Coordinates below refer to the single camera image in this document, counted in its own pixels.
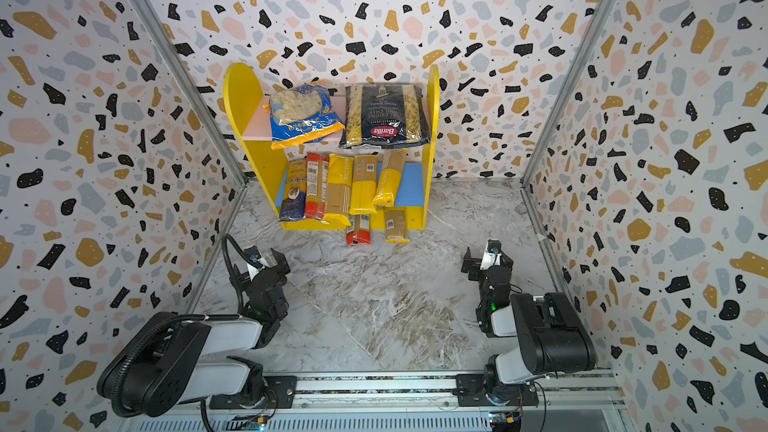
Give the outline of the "red spaghetti pack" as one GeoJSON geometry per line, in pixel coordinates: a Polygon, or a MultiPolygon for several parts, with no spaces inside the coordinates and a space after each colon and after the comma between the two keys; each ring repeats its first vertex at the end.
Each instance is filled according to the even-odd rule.
{"type": "Polygon", "coordinates": [[[350,226],[346,229],[348,246],[371,244],[371,217],[369,214],[352,215],[350,226]]]}
{"type": "Polygon", "coordinates": [[[305,217],[324,221],[327,203],[329,157],[318,153],[307,155],[305,217]]]}

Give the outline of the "yellow spaghetti pack bottom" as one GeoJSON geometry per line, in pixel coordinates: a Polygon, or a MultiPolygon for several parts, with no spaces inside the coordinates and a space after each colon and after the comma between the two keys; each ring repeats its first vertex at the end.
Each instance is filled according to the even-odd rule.
{"type": "Polygon", "coordinates": [[[407,151],[393,149],[385,152],[372,204],[376,207],[393,207],[397,198],[405,167],[407,151]]]}

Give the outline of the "blue orange orecchiette bag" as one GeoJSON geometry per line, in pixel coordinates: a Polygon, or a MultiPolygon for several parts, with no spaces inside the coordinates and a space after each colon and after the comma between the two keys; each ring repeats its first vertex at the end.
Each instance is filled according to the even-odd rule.
{"type": "Polygon", "coordinates": [[[272,94],[269,112],[271,149],[280,150],[323,139],[344,129],[326,87],[304,84],[272,94]]]}

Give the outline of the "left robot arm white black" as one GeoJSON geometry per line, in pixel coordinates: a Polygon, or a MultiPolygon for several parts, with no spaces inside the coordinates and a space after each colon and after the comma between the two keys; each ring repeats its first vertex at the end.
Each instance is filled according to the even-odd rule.
{"type": "Polygon", "coordinates": [[[275,399],[262,365],[240,354],[266,347],[287,317],[283,288],[290,266],[278,251],[272,253],[273,265],[255,247],[237,253],[245,272],[224,259],[239,297],[236,312],[158,312],[106,366],[97,392],[117,416],[158,417],[205,399],[243,408],[275,399]]]}

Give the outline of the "dark penne pasta bag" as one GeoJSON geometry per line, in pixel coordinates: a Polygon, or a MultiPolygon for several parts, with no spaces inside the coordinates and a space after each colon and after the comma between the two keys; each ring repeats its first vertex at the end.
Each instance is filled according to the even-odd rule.
{"type": "Polygon", "coordinates": [[[345,150],[401,149],[430,142],[422,89],[414,84],[355,84],[345,88],[345,150]]]}

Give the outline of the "blue yellow pasta bag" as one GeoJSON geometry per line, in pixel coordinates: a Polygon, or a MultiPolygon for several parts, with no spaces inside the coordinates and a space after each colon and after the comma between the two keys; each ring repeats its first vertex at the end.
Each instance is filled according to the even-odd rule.
{"type": "Polygon", "coordinates": [[[279,221],[296,222],[305,218],[307,162],[297,159],[288,163],[279,221]]]}

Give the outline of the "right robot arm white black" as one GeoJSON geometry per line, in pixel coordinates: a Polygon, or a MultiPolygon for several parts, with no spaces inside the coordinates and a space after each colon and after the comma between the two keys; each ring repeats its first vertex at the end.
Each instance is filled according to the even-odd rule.
{"type": "Polygon", "coordinates": [[[480,331],[513,344],[491,356],[482,373],[456,376],[461,407],[535,405],[535,380],[596,366],[595,347],[568,296],[523,292],[512,283],[513,265],[496,240],[487,242],[480,258],[470,251],[463,257],[461,272],[479,289],[475,316],[480,331]]]}

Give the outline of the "yellow spaghetti pack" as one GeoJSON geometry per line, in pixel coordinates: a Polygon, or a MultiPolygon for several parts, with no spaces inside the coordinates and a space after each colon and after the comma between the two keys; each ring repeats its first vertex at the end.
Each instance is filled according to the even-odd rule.
{"type": "Polygon", "coordinates": [[[353,181],[349,213],[367,215],[376,212],[373,199],[377,189],[378,160],[375,155],[358,155],[354,158],[353,181]]]}
{"type": "Polygon", "coordinates": [[[407,214],[403,208],[386,208],[385,241],[387,243],[408,243],[407,214]]]}
{"type": "Polygon", "coordinates": [[[327,170],[327,197],[324,220],[331,224],[350,227],[349,208],[353,182],[354,159],[331,154],[327,170]]]}
{"type": "Polygon", "coordinates": [[[407,151],[393,149],[385,152],[372,204],[376,207],[393,207],[397,198],[405,167],[407,151]]]}

